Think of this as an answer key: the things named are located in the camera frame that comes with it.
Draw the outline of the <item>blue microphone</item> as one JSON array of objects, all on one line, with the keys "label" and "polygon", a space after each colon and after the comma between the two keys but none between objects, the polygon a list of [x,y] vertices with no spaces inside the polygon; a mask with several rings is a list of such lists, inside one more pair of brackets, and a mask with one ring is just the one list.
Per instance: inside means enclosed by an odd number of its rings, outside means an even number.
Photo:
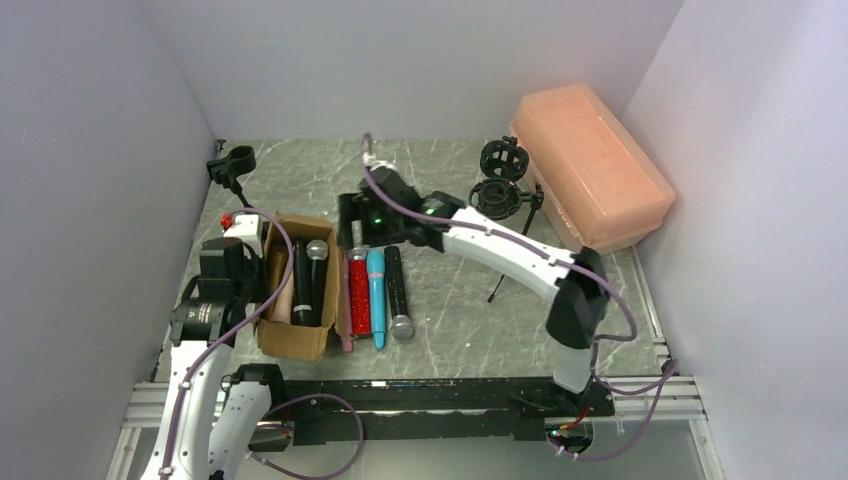
[{"label": "blue microphone", "polygon": [[385,257],[382,251],[371,249],[366,255],[371,334],[375,348],[386,345],[388,315],[386,312]]}]

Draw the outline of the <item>cardboard box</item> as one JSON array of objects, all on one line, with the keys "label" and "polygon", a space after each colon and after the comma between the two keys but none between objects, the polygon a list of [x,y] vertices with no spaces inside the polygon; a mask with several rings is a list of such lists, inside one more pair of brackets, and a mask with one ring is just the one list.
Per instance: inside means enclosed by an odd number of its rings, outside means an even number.
[{"label": "cardboard box", "polygon": [[259,349],[266,355],[317,361],[332,332],[342,325],[343,255],[333,225],[316,217],[278,217],[288,236],[272,227],[265,243],[268,283],[280,295],[255,322]]}]

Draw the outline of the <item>red glitter microphone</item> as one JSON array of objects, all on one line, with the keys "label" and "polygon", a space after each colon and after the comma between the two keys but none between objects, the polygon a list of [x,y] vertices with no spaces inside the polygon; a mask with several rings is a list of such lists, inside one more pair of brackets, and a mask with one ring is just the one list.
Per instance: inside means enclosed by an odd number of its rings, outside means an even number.
[{"label": "red glitter microphone", "polygon": [[372,335],[367,250],[354,247],[348,252],[351,333],[354,338]]}]

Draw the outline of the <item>black clip round-base stand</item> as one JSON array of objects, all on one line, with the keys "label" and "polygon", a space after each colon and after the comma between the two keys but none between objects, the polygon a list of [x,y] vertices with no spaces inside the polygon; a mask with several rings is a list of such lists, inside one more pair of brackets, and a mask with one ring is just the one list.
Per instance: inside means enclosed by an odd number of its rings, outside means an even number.
[{"label": "black clip round-base stand", "polygon": [[243,193],[239,177],[253,172],[256,166],[255,150],[249,145],[236,146],[224,157],[206,162],[210,180],[229,190],[246,208],[252,208],[252,205]]}]

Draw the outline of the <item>black glitter microphone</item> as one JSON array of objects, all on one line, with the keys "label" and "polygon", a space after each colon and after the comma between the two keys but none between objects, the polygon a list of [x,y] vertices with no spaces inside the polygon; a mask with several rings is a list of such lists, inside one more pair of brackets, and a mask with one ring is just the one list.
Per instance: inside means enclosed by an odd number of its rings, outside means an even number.
[{"label": "black glitter microphone", "polygon": [[408,295],[400,249],[387,246],[385,257],[385,280],[390,307],[389,331],[397,341],[408,341],[414,337],[415,328],[410,318]]}]

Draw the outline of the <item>pink microphone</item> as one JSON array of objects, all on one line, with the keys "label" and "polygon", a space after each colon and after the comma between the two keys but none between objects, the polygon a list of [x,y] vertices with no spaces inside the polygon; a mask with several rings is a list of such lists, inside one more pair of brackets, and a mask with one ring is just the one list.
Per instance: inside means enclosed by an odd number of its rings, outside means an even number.
[{"label": "pink microphone", "polygon": [[338,334],[341,339],[342,349],[345,353],[352,353],[354,339],[352,335],[352,317],[349,283],[349,263],[345,254],[341,256],[340,268],[340,319],[338,320]]}]

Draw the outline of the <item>black shock-mount round-base stand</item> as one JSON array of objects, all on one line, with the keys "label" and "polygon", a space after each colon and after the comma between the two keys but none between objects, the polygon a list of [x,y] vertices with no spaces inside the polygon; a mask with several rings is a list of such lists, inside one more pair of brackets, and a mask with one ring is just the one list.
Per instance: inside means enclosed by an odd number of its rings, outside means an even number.
[{"label": "black shock-mount round-base stand", "polygon": [[492,140],[481,150],[479,166],[487,178],[500,178],[515,182],[528,170],[529,154],[513,136]]}]

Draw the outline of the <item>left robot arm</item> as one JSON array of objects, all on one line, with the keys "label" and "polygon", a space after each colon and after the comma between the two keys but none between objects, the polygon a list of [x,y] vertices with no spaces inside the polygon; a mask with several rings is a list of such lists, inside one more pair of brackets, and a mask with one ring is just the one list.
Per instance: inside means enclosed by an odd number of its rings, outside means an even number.
[{"label": "left robot arm", "polygon": [[261,251],[237,237],[203,243],[200,271],[171,313],[170,376],[145,479],[232,479],[282,380],[276,367],[243,365],[216,408],[238,326],[268,298]]}]

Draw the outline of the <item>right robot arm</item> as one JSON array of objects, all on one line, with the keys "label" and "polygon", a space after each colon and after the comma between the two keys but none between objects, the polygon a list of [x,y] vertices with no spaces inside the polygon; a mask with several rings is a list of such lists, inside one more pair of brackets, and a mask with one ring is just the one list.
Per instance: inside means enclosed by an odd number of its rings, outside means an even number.
[{"label": "right robot arm", "polygon": [[597,327],[611,297],[599,254],[532,240],[442,191],[421,195],[392,167],[370,167],[367,173],[357,191],[337,198],[341,244],[353,246],[358,223],[367,246],[429,247],[518,281],[550,305],[545,329],[557,345],[553,382],[583,393],[590,384]]}]

